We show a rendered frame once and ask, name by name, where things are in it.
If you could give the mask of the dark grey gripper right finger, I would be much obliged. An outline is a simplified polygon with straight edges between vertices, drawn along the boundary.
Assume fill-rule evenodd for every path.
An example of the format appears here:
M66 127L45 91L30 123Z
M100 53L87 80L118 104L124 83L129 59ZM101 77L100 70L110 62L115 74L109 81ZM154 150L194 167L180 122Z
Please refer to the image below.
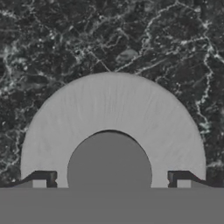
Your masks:
M169 188L178 188L179 180L187 180L190 182L192 188L200 188L200 187L214 187L214 188L222 188L222 183L213 183L208 180L204 180L198 178L190 171L168 171L167 179L169 181Z

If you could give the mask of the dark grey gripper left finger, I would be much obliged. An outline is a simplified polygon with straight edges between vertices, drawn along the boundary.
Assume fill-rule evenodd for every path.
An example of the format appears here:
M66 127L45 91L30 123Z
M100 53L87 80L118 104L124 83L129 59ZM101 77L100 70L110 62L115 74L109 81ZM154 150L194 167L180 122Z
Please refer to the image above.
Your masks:
M58 173L56 171L34 171L27 177L2 185L2 188L33 188L35 181L43 180L46 188L57 188Z

